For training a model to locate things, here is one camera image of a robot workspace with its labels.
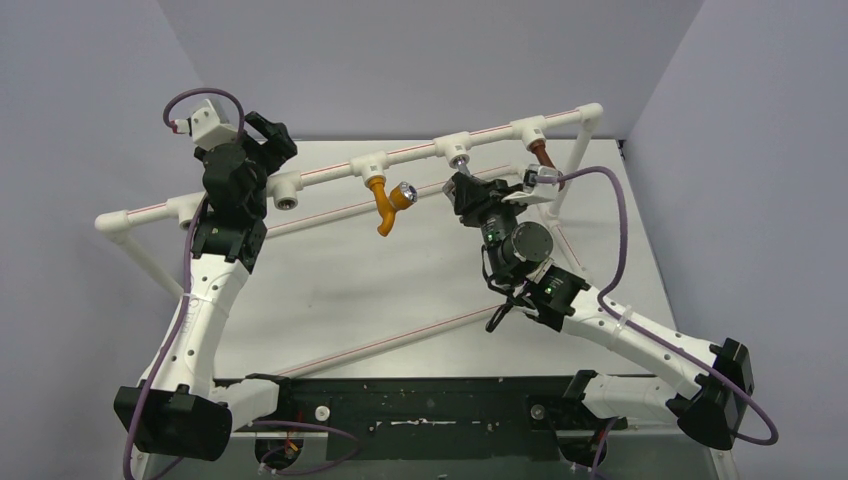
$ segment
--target cable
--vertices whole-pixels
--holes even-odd
[[[177,338],[177,334],[180,332],[180,328],[185,321],[186,314],[188,313],[188,293],[191,292],[191,242],[194,238],[194,232],[197,229],[197,221],[200,218],[201,212],[206,208],[206,196],[204,195],[203,200],[201,200],[200,204],[197,206],[197,211],[194,212],[194,216],[191,217],[191,223],[188,227],[188,233],[186,234],[185,241],[185,250],[183,251],[183,291],[186,295],[180,299],[180,309],[177,313],[177,320],[174,322],[173,328],[168,333],[168,337],[165,339],[165,343],[159,349],[159,354],[156,356],[156,360],[153,362],[153,366],[150,368],[150,373],[147,375],[147,380],[144,382],[144,385],[141,387],[141,393],[138,395],[138,401],[135,404],[135,410],[133,410],[132,420],[130,420],[130,426],[127,429],[127,442],[124,445],[124,479],[125,480],[135,480],[132,474],[132,447],[135,443],[135,436],[138,433],[138,424],[141,421],[141,412],[144,410],[144,404],[147,402],[147,396],[150,394],[150,389],[153,386],[153,380],[156,378],[156,374],[159,373],[159,368],[162,367],[162,362],[165,361],[165,357],[168,355],[168,351],[171,349],[171,346],[174,344],[174,340]],[[156,476],[150,478],[150,480],[158,480],[162,478],[165,474],[171,471],[172,468],[177,466],[182,458],[177,458],[164,470],[156,474]]]
[[[612,427],[617,421],[618,418],[611,418],[609,422],[607,422],[607,426],[604,427],[604,431],[601,432],[601,440],[598,442],[598,451],[595,452],[595,458],[592,459],[592,473],[589,474],[589,480],[595,480],[596,476],[601,477],[601,475],[598,474],[598,464],[601,462],[601,454],[604,451],[604,445],[607,443],[609,432],[612,430]]]
[[[235,97],[235,95],[233,95],[230,92],[227,92],[226,90],[221,90],[220,88],[212,88],[212,87],[193,88],[191,90],[186,90],[185,92],[177,95],[176,97],[172,98],[170,102],[165,104],[165,110],[162,112],[162,121],[165,122],[165,125],[168,128],[173,128],[174,123],[171,120],[171,110],[173,110],[174,107],[178,103],[182,102],[186,98],[193,97],[195,95],[203,95],[203,94],[220,95],[222,97],[226,97],[231,102],[233,102],[233,105],[236,106],[236,110],[238,111],[238,114],[239,114],[238,128],[236,130],[236,138],[241,137],[241,134],[244,133],[244,108],[242,108],[241,102],[238,101],[238,99]]]
[[[330,427],[330,426],[327,426],[327,425],[316,425],[316,424],[313,424],[313,423],[301,423],[301,422],[289,422],[289,421],[286,421],[286,420],[259,420],[259,421],[253,422],[253,425],[264,425],[264,426],[269,426],[269,427],[301,428],[303,430],[312,430],[312,431],[316,431],[316,432],[327,432],[327,433],[332,433],[332,434],[335,434],[335,435],[338,435],[340,437],[344,437],[344,438],[347,438],[347,439],[350,439],[350,440],[353,440],[354,442],[356,442],[356,447],[353,450],[351,450],[350,452],[348,452],[344,456],[341,456],[341,457],[333,460],[332,462],[328,462],[328,463],[325,463],[323,465],[318,465],[317,467],[306,468],[306,469],[303,469],[303,470],[295,470],[295,471],[292,471],[292,472],[289,472],[289,471],[286,471],[286,470],[280,470],[280,471],[275,472],[277,475],[292,477],[292,476],[297,476],[297,475],[311,475],[313,473],[323,472],[323,471],[329,470],[331,468],[337,467],[337,466],[341,465],[343,462],[350,460],[351,458],[358,455],[359,451],[361,450],[360,445],[359,445],[359,443],[360,443],[359,439],[356,438],[355,436],[353,436],[353,434],[347,433],[344,430],[339,430],[338,428],[333,428],[333,427]],[[271,455],[273,455],[276,452],[279,452],[280,450],[282,450],[282,448],[283,447],[278,447],[278,448],[269,450],[268,452],[265,453],[265,455],[262,455],[262,458],[259,459],[259,462],[264,465],[265,460],[267,460],[268,457],[270,457]],[[267,465],[264,465],[264,466],[265,466],[266,470],[271,470],[271,468],[268,467]]]
[[[613,278],[610,281],[609,285],[607,285],[606,287],[601,289],[600,292],[598,292],[598,304],[611,317],[615,318],[616,320],[621,320],[621,314],[616,312],[615,310],[613,310],[612,307],[607,305],[606,300],[604,300],[604,297],[607,294],[609,294],[615,287],[617,287],[619,282],[621,282],[621,277],[624,275],[624,267],[627,264],[627,243],[628,243],[627,208],[626,208],[626,205],[625,205],[625,202],[624,202],[624,189],[622,188],[621,182],[619,182],[618,177],[616,177],[615,173],[613,173],[613,171],[610,170],[609,168],[594,166],[594,167],[582,168],[580,170],[577,170],[574,173],[569,173],[568,175],[562,175],[559,178],[537,177],[537,181],[540,182],[540,183],[559,183],[559,182],[565,182],[565,181],[573,180],[575,178],[582,177],[583,175],[588,175],[590,173],[601,173],[603,175],[606,175],[606,177],[612,183],[613,190],[615,190],[616,202],[618,203],[618,224],[619,224],[619,232],[620,232],[619,233],[619,247],[618,247],[618,266],[616,266],[616,268],[615,268],[615,274],[613,275]],[[686,360],[695,364],[695,366],[697,366],[698,368],[706,371],[707,373],[709,373],[713,377],[717,378],[719,381],[721,381],[721,383],[725,387],[727,387],[731,391],[733,391],[733,393],[735,393],[739,398],[741,398],[743,402],[745,402],[749,407],[751,407],[751,409],[754,410],[754,412],[756,412],[757,415],[759,415],[759,417],[763,419],[763,422],[766,424],[766,426],[769,429],[769,438],[766,438],[766,439],[753,438],[753,437],[749,437],[748,435],[744,435],[744,434],[738,433],[738,432],[734,433],[736,438],[743,440],[743,441],[746,441],[748,443],[753,443],[754,445],[774,445],[775,443],[777,443],[777,440],[779,438],[779,434],[777,432],[777,426],[774,424],[772,419],[768,416],[768,414],[765,412],[765,410],[763,410],[763,408],[760,407],[760,405],[756,401],[754,401],[754,399],[751,398],[750,395],[748,395],[747,392],[742,390],[742,388],[740,388],[733,381],[731,381],[729,378],[724,376],[724,374],[722,374],[721,372],[719,372],[718,370],[716,370],[712,366],[707,365],[706,363],[702,362],[698,358],[692,356],[691,354],[689,354],[688,352],[686,352],[682,348],[679,348],[679,347],[673,345],[672,343],[666,341],[662,337],[655,335],[653,332],[649,331],[645,327],[643,327],[643,326],[641,326],[641,325],[639,325],[635,322],[627,322],[626,326],[632,328],[636,332],[638,332],[638,333],[642,334],[643,336],[653,340],[654,342],[662,345],[663,347],[667,348],[668,350],[671,350],[671,351],[677,353],[681,357],[683,357]]]

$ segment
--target screw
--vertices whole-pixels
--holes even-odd
[[[330,409],[328,407],[321,405],[315,409],[315,420],[326,422],[328,418],[330,418]]]
[[[533,405],[533,407],[530,408],[530,418],[533,420],[542,420],[545,418],[545,407],[541,405]]]

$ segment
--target brown valve handle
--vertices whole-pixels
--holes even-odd
[[[536,140],[535,142],[530,144],[529,148],[530,152],[533,155],[536,155],[536,160],[539,161],[539,164],[543,167],[550,167],[556,170],[557,168],[554,166],[554,162],[551,161],[551,157],[548,156],[548,151],[545,149],[545,141],[544,140]],[[562,190],[565,188],[565,182],[559,182],[559,189]]]

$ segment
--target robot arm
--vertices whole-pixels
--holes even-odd
[[[454,174],[445,185],[460,223],[481,230],[483,252],[492,270],[487,273],[484,265],[487,286],[507,297],[487,331],[492,332],[506,312],[517,308],[553,330],[604,346],[654,375],[617,377],[581,371],[568,388],[568,399],[582,403],[598,418],[676,421],[696,441],[730,449],[747,404],[678,351],[637,329],[685,350],[750,395],[753,383],[747,348],[731,339],[718,346],[688,337],[610,299],[606,303],[614,305],[613,312],[620,319],[600,308],[599,289],[551,259],[550,232],[538,223],[517,220],[527,205],[556,196],[557,177],[553,169],[531,165],[517,185],[507,185],[504,180],[484,182],[465,172]]]
[[[233,430],[276,408],[279,387],[272,381],[216,388],[212,380],[230,308],[253,272],[267,233],[268,175],[297,154],[282,123],[270,123],[256,112],[244,119],[265,137],[264,143],[239,135],[209,100],[189,120],[171,123],[175,133],[189,133],[197,145],[206,201],[186,252],[191,256],[188,298],[139,385],[121,387],[114,401],[130,438],[144,452],[215,460]]]

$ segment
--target gray wall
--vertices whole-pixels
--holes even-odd
[[[0,478],[115,478],[112,398],[174,301],[93,221],[199,189],[160,120],[198,83],[155,2],[0,2]],[[175,229],[144,230],[176,265]]]
[[[737,444],[744,478],[848,478],[848,3],[753,3],[705,2],[628,171],[681,328],[753,352],[782,437]]]
[[[369,140],[589,102],[625,138],[702,2],[159,0],[204,83],[301,138]]]

